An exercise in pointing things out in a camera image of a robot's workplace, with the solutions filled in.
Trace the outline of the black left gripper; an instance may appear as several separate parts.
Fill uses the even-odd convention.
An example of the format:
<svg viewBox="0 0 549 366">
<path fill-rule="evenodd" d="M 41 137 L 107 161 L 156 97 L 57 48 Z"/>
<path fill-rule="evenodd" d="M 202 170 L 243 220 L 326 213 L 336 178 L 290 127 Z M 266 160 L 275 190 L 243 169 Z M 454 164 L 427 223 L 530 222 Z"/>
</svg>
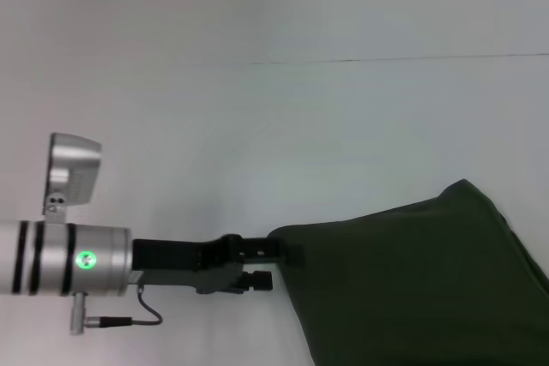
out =
<svg viewBox="0 0 549 366">
<path fill-rule="evenodd" d="M 140 274 L 137 285 L 188 286 L 205 295 L 272 291 L 271 272 L 248 273 L 243 266 L 299 267 L 304 263 L 304 249 L 279 237 L 225 235 L 199 243 L 147 239 L 132 242 L 132 271 Z"/>
</svg>

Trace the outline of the dark green FREE t-shirt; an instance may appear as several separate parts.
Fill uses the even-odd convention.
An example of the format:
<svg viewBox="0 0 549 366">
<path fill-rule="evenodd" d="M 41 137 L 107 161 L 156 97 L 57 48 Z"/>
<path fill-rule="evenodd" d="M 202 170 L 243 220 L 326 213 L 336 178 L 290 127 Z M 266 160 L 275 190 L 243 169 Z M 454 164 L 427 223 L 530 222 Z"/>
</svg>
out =
<svg viewBox="0 0 549 366">
<path fill-rule="evenodd" d="M 549 278 L 467 180 L 272 237 L 315 366 L 549 366 Z"/>
</svg>

